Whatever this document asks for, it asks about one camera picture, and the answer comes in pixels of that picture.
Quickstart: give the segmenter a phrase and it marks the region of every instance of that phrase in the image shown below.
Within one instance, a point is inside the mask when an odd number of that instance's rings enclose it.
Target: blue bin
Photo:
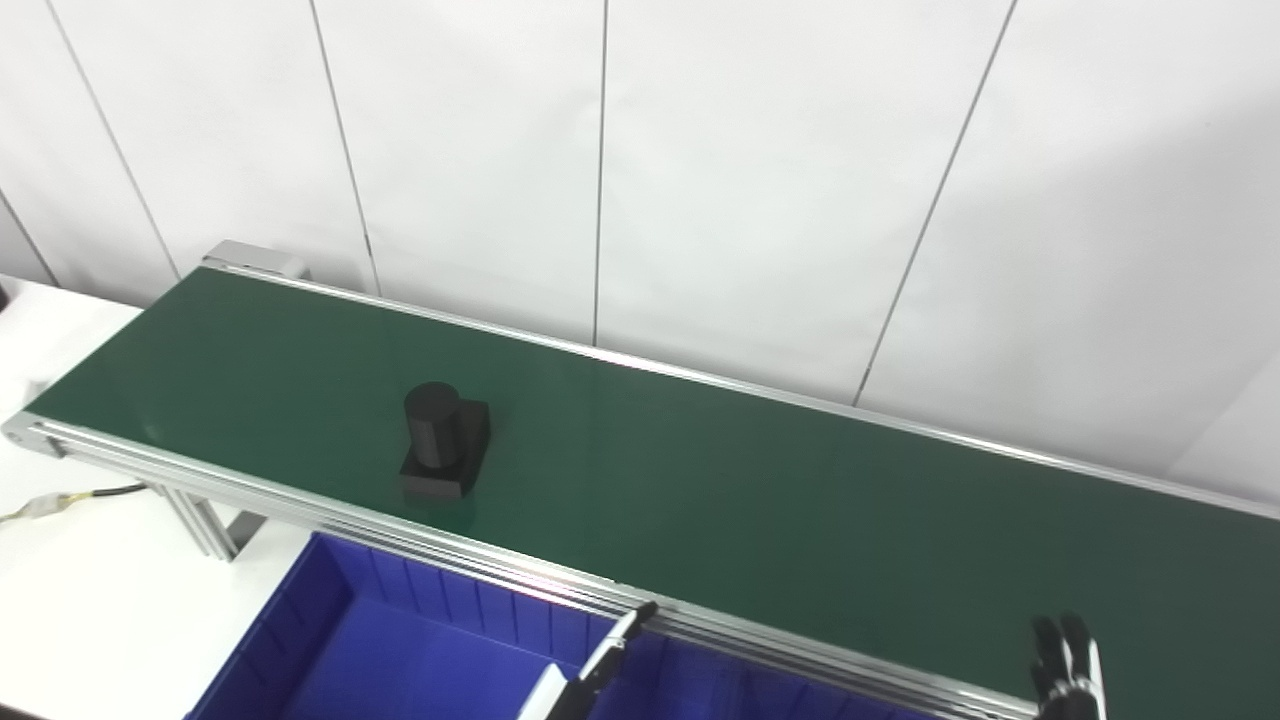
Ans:
[[[191,720],[515,720],[612,620],[316,534]],[[593,720],[927,720],[644,632]]]

